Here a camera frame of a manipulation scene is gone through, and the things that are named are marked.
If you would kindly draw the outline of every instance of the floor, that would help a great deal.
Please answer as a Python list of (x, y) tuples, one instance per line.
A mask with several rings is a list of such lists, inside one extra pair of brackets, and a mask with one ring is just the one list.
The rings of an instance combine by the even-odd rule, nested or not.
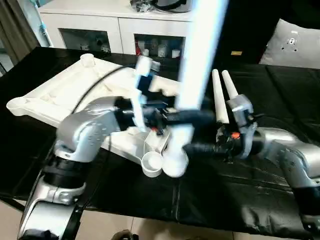
[(10, 60), (10, 57), (6, 53), (0, 53), (0, 63), (3, 65), (7, 72), (14, 67)]
[[(1, 240), (16, 239), (21, 215), (19, 211), (0, 202)], [(196, 237), (206, 240), (280, 240), (277, 237), (214, 230), (92, 211), (85, 211), (82, 215), (76, 240), (110, 240), (114, 233), (126, 229), (138, 234), (140, 240), (189, 240)]]

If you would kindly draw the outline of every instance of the black tablecloth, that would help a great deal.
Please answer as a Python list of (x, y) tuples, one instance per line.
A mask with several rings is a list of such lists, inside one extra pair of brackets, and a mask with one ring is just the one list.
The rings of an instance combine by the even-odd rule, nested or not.
[[(83, 53), (36, 48), (0, 78), (1, 197), (27, 199), (55, 135), (55, 129), (43, 122), (13, 116), (6, 103), (69, 67)], [(132, 55), (94, 55), (121, 65), (137, 60)], [(162, 59), (161, 63), (159, 75), (176, 80), (178, 62)], [(227, 68), (238, 92), (246, 94), (256, 112), (265, 113), (260, 126), (286, 129), (305, 142), (320, 143), (319, 70), (265, 65), (218, 68)], [(212, 97), (211, 86), (210, 80), (207, 95)], [(195, 134), (202, 141), (214, 136), (213, 129)], [(88, 177), (88, 195), (102, 171), (90, 210), (283, 238), (310, 237), (282, 172), (266, 160), (251, 157), (228, 164), (191, 158), (181, 178), (164, 173), (148, 178), (139, 165), (113, 153), (108, 157), (101, 149)]]

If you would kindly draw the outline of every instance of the white pillow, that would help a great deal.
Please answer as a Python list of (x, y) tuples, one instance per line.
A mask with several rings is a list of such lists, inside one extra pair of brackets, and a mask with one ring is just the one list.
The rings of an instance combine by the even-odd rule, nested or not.
[(320, 30), (280, 19), (260, 64), (320, 69)]

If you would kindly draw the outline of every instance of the orange component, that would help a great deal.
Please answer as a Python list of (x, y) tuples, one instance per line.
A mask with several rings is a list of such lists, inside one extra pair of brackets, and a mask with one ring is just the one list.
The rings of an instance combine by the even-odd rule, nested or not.
[(240, 132), (237, 132), (237, 131), (233, 132), (233, 133), (231, 134), (231, 138), (233, 138), (233, 139), (238, 139), (238, 138), (240, 138)]

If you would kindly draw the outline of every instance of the white cabinet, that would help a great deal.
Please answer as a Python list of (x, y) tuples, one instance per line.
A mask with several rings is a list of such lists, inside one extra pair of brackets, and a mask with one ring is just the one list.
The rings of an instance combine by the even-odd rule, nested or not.
[(53, 47), (122, 54), (117, 17), (40, 13)]
[(189, 22), (119, 18), (124, 54), (147, 49), (151, 57), (178, 57), (184, 48)]
[(55, 48), (178, 57), (191, 12), (136, 12), (129, 0), (53, 0), (39, 8)]

